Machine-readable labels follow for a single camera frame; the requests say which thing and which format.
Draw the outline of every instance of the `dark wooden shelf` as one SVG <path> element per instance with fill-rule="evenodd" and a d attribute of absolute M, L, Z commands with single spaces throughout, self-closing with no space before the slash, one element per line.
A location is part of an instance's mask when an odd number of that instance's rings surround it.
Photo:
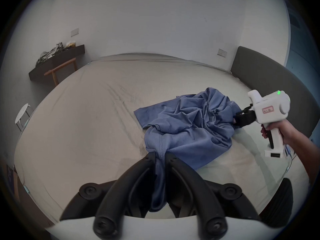
<path fill-rule="evenodd" d="M 76 46 L 73 48 L 70 48 L 68 50 L 64 50 L 53 57 L 47 59 L 42 64 L 36 66 L 33 70 L 29 72 L 29 78 L 31 81 L 34 81 L 36 79 L 42 78 L 44 73 L 47 71 L 54 69 L 55 67 L 59 66 L 60 64 L 75 58 L 79 55 L 82 55 L 85 53 L 85 45 Z"/>

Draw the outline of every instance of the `label sticker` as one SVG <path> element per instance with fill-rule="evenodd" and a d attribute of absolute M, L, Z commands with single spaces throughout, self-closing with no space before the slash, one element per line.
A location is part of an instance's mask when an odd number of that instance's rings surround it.
<path fill-rule="evenodd" d="M 268 106 L 268 107 L 265 107 L 265 108 L 262 109 L 262 112 L 264 114 L 270 113 L 270 112 L 273 112 L 273 111 L 274 111 L 273 106 Z"/>

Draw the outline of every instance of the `black screw knob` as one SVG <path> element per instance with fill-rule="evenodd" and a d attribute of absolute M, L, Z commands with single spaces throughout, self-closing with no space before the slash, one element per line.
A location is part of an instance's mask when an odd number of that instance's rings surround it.
<path fill-rule="evenodd" d="M 94 221 L 93 230 L 100 238 L 107 238 L 117 234 L 115 224 L 108 218 L 97 218 Z"/>
<path fill-rule="evenodd" d="M 210 235 L 221 235 L 227 231 L 227 223 L 223 218 L 213 218 L 207 222 L 206 231 Z"/>
<path fill-rule="evenodd" d="M 79 194 L 86 200 L 94 200 L 100 197 L 102 190 L 96 183 L 87 183 L 80 187 Z"/>
<path fill-rule="evenodd" d="M 233 201 L 242 195 L 242 189 L 236 184 L 227 183 L 220 187 L 219 193 L 223 199 Z"/>

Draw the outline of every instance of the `gray upholstered headboard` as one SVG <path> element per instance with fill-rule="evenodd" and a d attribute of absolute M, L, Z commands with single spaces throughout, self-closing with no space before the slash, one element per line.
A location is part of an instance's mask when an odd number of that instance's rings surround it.
<path fill-rule="evenodd" d="M 310 137 L 320 118 L 320 108 L 306 86 L 284 66 L 254 50 L 239 46 L 231 73 L 261 96 L 277 90 L 289 95 L 288 120 L 300 132 Z"/>

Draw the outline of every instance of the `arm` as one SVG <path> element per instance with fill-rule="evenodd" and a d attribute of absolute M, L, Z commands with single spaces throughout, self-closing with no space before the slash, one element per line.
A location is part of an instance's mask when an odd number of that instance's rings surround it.
<path fill-rule="evenodd" d="M 306 172 L 310 183 L 313 184 L 320 167 L 320 149 L 310 141 L 305 135 L 299 132 L 288 120 L 273 122 L 265 129 L 262 126 L 262 136 L 266 139 L 266 130 L 278 128 L 283 136 L 284 144 L 290 145 L 297 153 Z"/>

